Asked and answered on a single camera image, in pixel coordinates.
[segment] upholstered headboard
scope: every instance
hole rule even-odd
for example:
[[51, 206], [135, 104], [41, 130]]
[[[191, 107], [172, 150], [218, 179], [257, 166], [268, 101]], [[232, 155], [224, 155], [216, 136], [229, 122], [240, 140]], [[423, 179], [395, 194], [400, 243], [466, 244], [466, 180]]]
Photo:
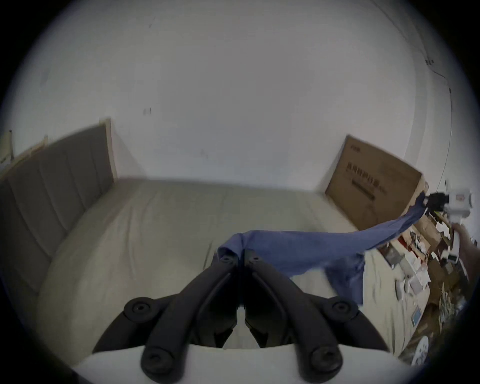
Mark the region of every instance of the upholstered headboard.
[[54, 142], [0, 180], [1, 279], [31, 328], [58, 246], [116, 177], [109, 129], [106, 120]]

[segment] wire on wall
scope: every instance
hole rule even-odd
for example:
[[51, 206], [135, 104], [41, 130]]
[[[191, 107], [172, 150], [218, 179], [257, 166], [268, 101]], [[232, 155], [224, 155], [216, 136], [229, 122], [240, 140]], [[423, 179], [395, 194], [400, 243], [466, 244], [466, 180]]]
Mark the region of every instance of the wire on wall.
[[423, 44], [423, 48], [425, 50], [425, 52], [417, 47], [415, 44], [411, 43], [408, 39], [407, 36], [405, 36], [405, 34], [403, 33], [403, 31], [398, 27], [398, 25], [396, 25], [395, 21], [388, 15], [387, 12], [385, 12], [382, 7], [380, 7], [376, 2], [375, 0], [370, 0], [370, 2], [378, 9], [380, 10], [380, 12], [382, 12], [384, 14], [384, 16], [392, 23], [392, 25], [395, 27], [395, 29], [400, 33], [400, 35], [403, 37], [403, 39], [408, 43], [410, 44], [413, 48], [415, 48], [418, 52], [420, 52], [420, 54], [423, 56], [424, 60], [425, 60], [425, 64], [427, 66], [427, 68], [432, 71], [433, 73], [437, 74], [438, 76], [441, 76], [443, 77], [446, 82], [447, 82], [447, 86], [448, 86], [448, 90], [450, 92], [450, 137], [448, 138], [448, 149], [447, 149], [447, 155], [445, 157], [445, 164], [444, 164], [444, 169], [442, 170], [442, 175], [440, 176], [440, 180], [438, 181], [438, 185], [437, 185], [437, 189], [436, 189], [436, 192], [438, 191], [438, 189], [440, 188], [440, 184], [442, 183], [442, 178], [444, 176], [444, 173], [445, 173], [445, 168], [447, 166], [447, 161], [448, 161], [448, 154], [450, 153], [450, 143], [452, 141], [452, 120], [453, 120], [453, 103], [452, 103], [452, 87], [450, 86], [450, 82], [448, 81], [448, 79], [443, 76], [442, 74], [438, 73], [437, 71], [433, 70], [430, 66], [432, 64], [434, 64], [434, 61], [433, 59], [430, 58], [430, 55], [428, 54], [428, 50], [427, 50], [427, 47], [425, 45], [425, 41], [423, 40], [423, 36], [421, 35], [420, 33], [420, 30], [417, 28], [417, 26], [415, 25], [415, 23], [413, 23], [412, 21], [412, 24], [415, 28], [415, 30], [417, 31], [417, 34], [419, 35], [419, 38]]

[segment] blue cloth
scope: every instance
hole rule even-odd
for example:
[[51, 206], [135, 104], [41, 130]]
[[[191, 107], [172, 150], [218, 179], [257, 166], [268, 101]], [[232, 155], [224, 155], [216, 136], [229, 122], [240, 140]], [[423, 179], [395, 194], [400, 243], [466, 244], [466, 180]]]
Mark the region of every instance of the blue cloth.
[[233, 235], [218, 247], [217, 255], [243, 257], [245, 249], [254, 250], [264, 261], [287, 276], [301, 275], [311, 268], [325, 269], [331, 286], [340, 296], [363, 304], [363, 252], [398, 237], [416, 223], [425, 207], [421, 193], [415, 205], [398, 219], [351, 233], [261, 231]]

